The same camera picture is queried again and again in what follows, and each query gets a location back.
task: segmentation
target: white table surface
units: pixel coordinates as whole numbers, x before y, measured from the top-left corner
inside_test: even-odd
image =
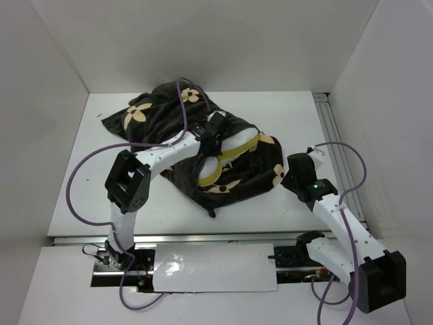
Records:
[[[152,308],[134,312],[119,301],[118,288],[91,288],[93,258],[80,247],[42,248],[18,325],[314,325],[318,301],[309,284],[280,284],[274,292],[216,292],[167,295]],[[322,293],[326,283],[317,283]],[[143,305],[155,296],[126,288],[125,299]],[[329,300],[347,293],[334,283]],[[341,324],[351,300],[325,306],[322,324]],[[403,301],[369,314],[357,310],[351,325],[410,325]]]
[[[65,201],[66,182],[74,166],[88,153],[123,139],[105,130],[100,120],[127,107],[136,93],[93,93],[89,96],[76,137],[65,179],[49,228],[49,236],[106,235],[107,227],[89,227],[78,222]],[[313,97],[307,91],[216,92],[209,96],[228,110],[272,136],[286,156],[305,152],[308,146],[324,141]],[[78,172],[72,185],[72,202],[77,211],[92,221],[107,221],[110,204],[104,183],[116,155],[124,148],[110,150],[92,158]],[[318,172],[336,184],[328,159]],[[216,210],[216,219],[185,197],[174,185],[157,176],[150,187],[149,200],[139,211],[136,235],[218,234],[243,232],[303,232],[326,230],[325,224],[299,202],[296,196],[278,186],[270,192]]]

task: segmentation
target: cloth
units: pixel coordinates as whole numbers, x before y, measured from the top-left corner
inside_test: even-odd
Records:
[[[199,91],[189,83],[182,82],[181,90],[188,125],[203,125],[211,112],[223,111],[232,124],[224,134],[224,139],[248,127],[256,127],[222,110],[211,100],[209,112]],[[130,142],[161,143],[169,140],[183,129],[176,83],[165,83],[151,93],[142,93],[129,102],[128,108],[105,118],[102,124],[109,132]],[[144,149],[131,148],[131,151]],[[178,162],[161,175],[205,208],[211,217],[215,217],[214,210],[217,208],[272,190],[284,176],[281,146],[277,139],[262,132],[259,133],[257,145],[224,166],[221,176],[214,184],[200,187],[198,175],[205,160],[206,157],[199,154]]]

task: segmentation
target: black bracket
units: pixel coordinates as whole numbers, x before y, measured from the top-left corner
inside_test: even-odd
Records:
[[[123,214],[137,211],[149,197],[150,175],[149,165],[143,165],[134,154],[123,150],[117,155],[106,180],[108,199]]]
[[[276,267],[315,267],[321,264],[313,261],[309,257],[309,252],[306,245],[312,240],[320,237],[325,237],[317,230],[306,232],[297,237],[296,246],[276,246],[274,247],[274,255],[268,256],[268,259],[275,260]]]
[[[349,293],[353,298],[355,273],[350,274]],[[366,258],[359,266],[357,307],[363,313],[389,305],[406,297],[406,259],[400,252],[384,251],[377,259]]]
[[[307,154],[292,154],[287,157],[289,171],[281,182],[282,186],[295,193],[299,201],[306,203],[312,211],[316,201],[325,195],[338,194],[327,179],[317,179],[313,159]]]
[[[206,157],[221,154],[223,136],[230,129],[231,123],[227,117],[215,112],[204,126],[194,123],[190,132],[200,141],[200,153]]]

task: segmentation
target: white cable clip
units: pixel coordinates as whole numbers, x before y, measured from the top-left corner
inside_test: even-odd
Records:
[[[322,156],[325,156],[325,152],[324,152],[323,150],[318,149],[318,147],[316,147],[316,146],[312,146],[312,147],[310,147],[310,148],[311,148],[311,150],[312,150],[313,152],[318,152],[318,153],[321,153]]]
[[[169,142],[168,145],[167,145],[167,148],[170,148],[170,149],[173,150],[175,153],[177,152],[177,151],[176,151],[176,147],[173,145],[173,142]]]

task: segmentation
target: white enclosure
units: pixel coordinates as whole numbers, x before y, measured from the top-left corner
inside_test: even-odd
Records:
[[[357,311],[352,324],[431,322],[424,278],[433,266],[433,0],[15,0],[0,4],[0,27],[2,324],[315,323],[318,302],[306,284],[170,295],[133,313],[117,288],[89,286],[92,258],[62,247],[101,243],[108,233],[74,220],[64,201],[75,164],[122,141],[100,120],[180,76],[274,135],[284,156],[340,137],[356,147],[368,178],[348,205],[390,251],[404,254],[408,292],[371,314]],[[85,217],[108,219],[104,180],[118,151],[78,174],[72,199]],[[361,171],[354,156],[334,149],[319,176],[342,190]],[[247,233],[285,242],[307,230],[328,231],[283,188],[211,219],[157,177],[135,233],[153,245]],[[125,292],[137,304],[153,296]],[[329,299],[344,294],[337,284]],[[324,307],[323,324],[340,324],[349,307]]]

